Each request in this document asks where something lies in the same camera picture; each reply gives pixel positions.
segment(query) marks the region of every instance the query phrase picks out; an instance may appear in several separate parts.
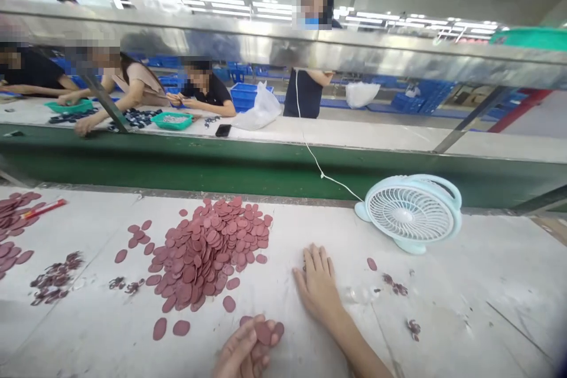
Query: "light blue fan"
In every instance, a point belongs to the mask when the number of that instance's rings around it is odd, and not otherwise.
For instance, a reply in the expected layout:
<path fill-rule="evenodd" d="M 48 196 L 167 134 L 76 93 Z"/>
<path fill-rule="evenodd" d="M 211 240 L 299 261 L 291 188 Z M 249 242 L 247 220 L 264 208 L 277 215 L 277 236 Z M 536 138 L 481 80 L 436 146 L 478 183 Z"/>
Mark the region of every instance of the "light blue fan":
<path fill-rule="evenodd" d="M 461 230 L 462 198 L 453 183 L 434 175 L 393 176 L 375 184 L 356 215 L 390 236 L 405 252 L 424 254 L 428 243 Z"/>

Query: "pink shirt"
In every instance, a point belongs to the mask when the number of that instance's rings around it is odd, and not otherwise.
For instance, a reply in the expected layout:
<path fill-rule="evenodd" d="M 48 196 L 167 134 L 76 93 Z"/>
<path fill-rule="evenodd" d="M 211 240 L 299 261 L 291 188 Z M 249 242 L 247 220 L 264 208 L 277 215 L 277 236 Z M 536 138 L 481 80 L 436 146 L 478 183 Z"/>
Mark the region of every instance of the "pink shirt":
<path fill-rule="evenodd" d="M 148 106 L 169 106 L 170 103 L 165 97 L 165 92 L 156 80 L 156 77 L 144 65 L 139 63 L 131 64 L 126 70 L 130 81 L 140 80 L 144 83 L 144 93 L 142 95 L 142 104 Z M 116 70 L 105 69 L 105 75 L 112 77 L 114 82 L 127 93 L 130 86 L 121 76 L 116 75 Z"/>

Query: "fan base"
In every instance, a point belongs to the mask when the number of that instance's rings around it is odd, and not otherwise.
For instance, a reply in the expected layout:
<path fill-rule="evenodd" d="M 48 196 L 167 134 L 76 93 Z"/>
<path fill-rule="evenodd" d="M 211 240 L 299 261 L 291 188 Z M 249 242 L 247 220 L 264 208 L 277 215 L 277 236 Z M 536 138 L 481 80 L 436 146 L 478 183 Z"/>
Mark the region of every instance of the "fan base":
<path fill-rule="evenodd" d="M 372 220 L 370 220 L 370 216 L 368 215 L 368 212 L 366 211 L 366 204 L 365 203 L 356 203 L 356 205 L 354 206 L 354 212 L 356 213 L 356 215 L 364 221 L 367 222 L 371 222 Z"/>
<path fill-rule="evenodd" d="M 405 241 L 400 241 L 400 240 L 397 240 L 397 239 L 394 239 L 394 242 L 401 249 L 403 249 L 406 253 L 410 253 L 410 254 L 414 254 L 414 255 L 423 255 L 427 251 L 424 244 L 413 243 L 413 242 L 405 242 Z"/>

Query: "teal container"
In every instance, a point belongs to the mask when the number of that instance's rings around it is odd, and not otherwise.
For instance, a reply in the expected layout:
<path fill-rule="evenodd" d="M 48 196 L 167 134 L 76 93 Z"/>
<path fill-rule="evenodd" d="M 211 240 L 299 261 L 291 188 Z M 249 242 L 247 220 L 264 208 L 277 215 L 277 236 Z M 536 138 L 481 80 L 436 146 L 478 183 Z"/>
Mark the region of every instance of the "teal container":
<path fill-rule="evenodd" d="M 556 28 L 513 28 L 499 31 L 492 36 L 490 44 L 515 47 L 567 51 L 567 30 Z"/>
<path fill-rule="evenodd" d="M 57 113 L 87 112 L 94 108 L 93 103 L 88 99 L 81 99 L 78 104 L 69 106 L 61 106 L 57 102 L 47 102 L 44 105 Z"/>
<path fill-rule="evenodd" d="M 172 123 L 164 121 L 164 118 L 167 116 L 180 116 L 183 118 L 187 118 L 184 122 L 180 123 Z M 193 115 L 191 114 L 180 114 L 177 112 L 162 112 L 159 115 L 156 115 L 152 118 L 152 122 L 154 122 L 157 127 L 165 129 L 165 130 L 185 130 L 191 124 L 193 124 Z"/>

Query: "hand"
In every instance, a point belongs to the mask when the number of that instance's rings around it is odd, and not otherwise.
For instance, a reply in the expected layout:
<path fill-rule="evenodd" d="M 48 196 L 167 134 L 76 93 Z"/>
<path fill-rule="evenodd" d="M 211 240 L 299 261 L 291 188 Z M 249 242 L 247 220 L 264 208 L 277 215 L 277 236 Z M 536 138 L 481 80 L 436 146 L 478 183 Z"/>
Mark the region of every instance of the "hand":
<path fill-rule="evenodd" d="M 226 342 L 213 369 L 213 378 L 260 378 L 270 363 L 269 351 L 279 343 L 277 334 L 272 334 L 270 347 L 258 342 L 254 325 L 264 322 L 258 315 L 242 325 Z M 266 322 L 274 330 L 275 322 Z"/>
<path fill-rule="evenodd" d="M 178 94 L 167 93 L 165 97 L 167 97 L 167 100 L 169 100 L 173 106 L 181 106 L 181 99 Z"/>
<path fill-rule="evenodd" d="M 98 120 L 97 117 L 95 117 L 95 115 L 91 115 L 91 116 L 88 116 L 88 117 L 85 117 L 85 118 L 81 118 L 75 124 L 75 133 L 79 137 L 85 137 L 88 133 L 90 133 L 93 130 L 93 128 L 95 128 L 95 126 L 99 122 L 100 121 Z"/>
<path fill-rule="evenodd" d="M 75 105 L 77 102 L 79 102 L 79 99 L 80 97 L 77 97 L 75 92 L 62 94 L 57 98 L 57 104 L 61 106 Z"/>
<path fill-rule="evenodd" d="M 0 92 L 12 92 L 18 93 L 19 95 L 31 95 L 35 93 L 33 86 L 28 86 L 27 84 L 15 84 L 13 86 L 1 86 Z"/>
<path fill-rule="evenodd" d="M 196 100 L 196 99 L 193 99 L 192 97 L 189 97 L 188 99 L 183 99 L 183 104 L 184 104 L 186 107 L 189 107 L 189 108 L 201 109 L 201 108 L 200 108 L 201 102 L 199 102 L 199 101 Z"/>
<path fill-rule="evenodd" d="M 345 312 L 335 285 L 333 262 L 327 257 L 325 247 L 311 244 L 303 250 L 305 275 L 294 268 L 295 282 L 305 308 L 323 326 L 329 328 Z"/>

